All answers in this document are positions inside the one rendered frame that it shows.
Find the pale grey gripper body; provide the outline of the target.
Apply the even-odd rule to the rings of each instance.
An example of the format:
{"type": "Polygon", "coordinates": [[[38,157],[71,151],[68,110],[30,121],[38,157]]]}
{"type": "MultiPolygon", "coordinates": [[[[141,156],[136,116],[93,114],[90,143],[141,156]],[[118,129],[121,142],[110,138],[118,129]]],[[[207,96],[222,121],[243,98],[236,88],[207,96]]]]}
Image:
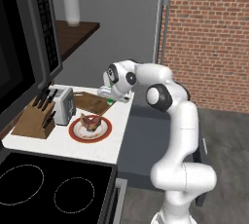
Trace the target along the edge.
{"type": "Polygon", "coordinates": [[[119,102],[129,102],[131,94],[116,93],[112,88],[102,86],[97,90],[97,95],[119,102]]]}

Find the wooden cutting board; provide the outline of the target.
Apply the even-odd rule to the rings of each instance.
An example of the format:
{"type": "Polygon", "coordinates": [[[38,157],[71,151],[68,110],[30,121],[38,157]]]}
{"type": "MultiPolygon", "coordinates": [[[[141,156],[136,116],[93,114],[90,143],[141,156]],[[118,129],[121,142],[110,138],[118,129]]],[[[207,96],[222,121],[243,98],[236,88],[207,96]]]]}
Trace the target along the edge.
{"type": "Polygon", "coordinates": [[[102,116],[111,105],[107,103],[105,97],[101,97],[92,93],[78,92],[74,93],[76,107],[90,113],[102,116]]]}

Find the brown meat piece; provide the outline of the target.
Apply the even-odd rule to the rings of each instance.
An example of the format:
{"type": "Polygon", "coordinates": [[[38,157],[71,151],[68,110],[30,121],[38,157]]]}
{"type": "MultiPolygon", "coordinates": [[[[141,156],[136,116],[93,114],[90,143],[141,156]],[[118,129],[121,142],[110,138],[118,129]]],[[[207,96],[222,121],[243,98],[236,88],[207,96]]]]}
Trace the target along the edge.
{"type": "Polygon", "coordinates": [[[101,125],[101,118],[99,116],[94,116],[91,119],[89,116],[81,114],[80,122],[87,131],[96,131],[96,129],[101,125]]]}

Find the red rimmed white plate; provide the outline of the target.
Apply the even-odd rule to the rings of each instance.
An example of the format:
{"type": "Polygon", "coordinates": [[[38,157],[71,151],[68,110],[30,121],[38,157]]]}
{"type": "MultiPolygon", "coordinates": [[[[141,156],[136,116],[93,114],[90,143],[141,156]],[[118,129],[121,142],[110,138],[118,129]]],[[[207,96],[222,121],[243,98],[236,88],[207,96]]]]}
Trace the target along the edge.
{"type": "Polygon", "coordinates": [[[70,136],[79,142],[94,143],[107,138],[112,131],[112,124],[104,117],[101,118],[101,124],[95,131],[87,131],[81,124],[80,119],[76,119],[69,127],[70,136]]]}

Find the wooden knife block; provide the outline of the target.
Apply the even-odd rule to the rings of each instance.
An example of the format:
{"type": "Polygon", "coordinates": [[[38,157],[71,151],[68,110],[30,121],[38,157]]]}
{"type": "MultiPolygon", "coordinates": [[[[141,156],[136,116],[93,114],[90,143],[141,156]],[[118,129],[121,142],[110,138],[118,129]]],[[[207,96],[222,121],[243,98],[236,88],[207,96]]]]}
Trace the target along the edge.
{"type": "Polygon", "coordinates": [[[51,119],[46,126],[46,122],[53,113],[54,102],[52,101],[45,110],[42,110],[33,105],[34,101],[35,99],[32,99],[28,103],[12,134],[47,139],[55,127],[54,119],[51,119]]]}

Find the silver toaster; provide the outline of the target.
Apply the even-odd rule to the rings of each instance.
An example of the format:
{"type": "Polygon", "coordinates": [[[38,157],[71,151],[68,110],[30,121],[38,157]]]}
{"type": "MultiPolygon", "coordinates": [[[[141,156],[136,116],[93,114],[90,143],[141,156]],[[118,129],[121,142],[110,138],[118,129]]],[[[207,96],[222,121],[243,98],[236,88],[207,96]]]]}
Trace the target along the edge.
{"type": "Polygon", "coordinates": [[[73,89],[61,85],[49,87],[50,95],[56,93],[53,98],[55,112],[54,121],[57,125],[67,126],[73,116],[76,115],[76,102],[73,89]]]}

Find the dark wooden shelf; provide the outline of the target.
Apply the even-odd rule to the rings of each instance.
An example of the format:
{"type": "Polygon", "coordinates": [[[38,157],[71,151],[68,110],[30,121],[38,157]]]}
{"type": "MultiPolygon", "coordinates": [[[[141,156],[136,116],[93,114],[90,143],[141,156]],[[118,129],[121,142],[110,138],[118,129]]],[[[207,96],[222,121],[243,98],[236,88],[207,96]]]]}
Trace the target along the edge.
{"type": "Polygon", "coordinates": [[[65,20],[58,20],[56,30],[61,60],[70,57],[99,27],[99,22],[81,21],[79,26],[69,26],[65,20]]]}

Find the grey fridge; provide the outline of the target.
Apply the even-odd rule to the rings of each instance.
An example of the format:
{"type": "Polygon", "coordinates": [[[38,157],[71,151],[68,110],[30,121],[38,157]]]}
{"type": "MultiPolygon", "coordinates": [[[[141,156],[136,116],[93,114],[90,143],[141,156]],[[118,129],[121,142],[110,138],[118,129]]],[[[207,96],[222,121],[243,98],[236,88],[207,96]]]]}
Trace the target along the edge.
{"type": "MultiPolygon", "coordinates": [[[[161,0],[79,0],[82,21],[100,27],[63,62],[57,84],[99,88],[115,61],[157,58],[161,0]]],[[[64,19],[63,0],[53,0],[55,17],[64,19]]]]}

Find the white cylinder jar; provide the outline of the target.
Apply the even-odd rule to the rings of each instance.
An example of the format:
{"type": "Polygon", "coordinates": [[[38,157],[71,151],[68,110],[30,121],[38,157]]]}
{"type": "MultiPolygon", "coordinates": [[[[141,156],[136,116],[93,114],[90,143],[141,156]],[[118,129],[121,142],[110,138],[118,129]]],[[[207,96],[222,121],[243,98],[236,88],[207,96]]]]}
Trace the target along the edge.
{"type": "Polygon", "coordinates": [[[63,0],[65,9],[65,18],[69,25],[76,26],[80,24],[80,6],[79,0],[63,0]]]}

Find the black microwave oven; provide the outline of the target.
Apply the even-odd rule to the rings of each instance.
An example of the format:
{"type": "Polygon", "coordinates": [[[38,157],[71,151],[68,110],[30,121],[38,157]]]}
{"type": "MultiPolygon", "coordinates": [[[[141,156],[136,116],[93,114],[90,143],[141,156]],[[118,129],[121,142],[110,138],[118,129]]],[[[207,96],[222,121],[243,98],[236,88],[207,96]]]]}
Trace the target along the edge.
{"type": "Polygon", "coordinates": [[[0,0],[0,131],[61,70],[53,0],[0,0]]]}

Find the black hob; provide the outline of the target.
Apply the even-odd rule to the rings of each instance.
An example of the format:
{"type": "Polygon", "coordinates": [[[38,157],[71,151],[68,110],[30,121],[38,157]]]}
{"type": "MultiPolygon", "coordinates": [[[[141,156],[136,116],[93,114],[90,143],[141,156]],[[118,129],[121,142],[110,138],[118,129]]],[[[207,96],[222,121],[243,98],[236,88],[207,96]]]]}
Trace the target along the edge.
{"type": "Polygon", "coordinates": [[[111,224],[117,167],[12,153],[0,163],[0,224],[111,224]]]}

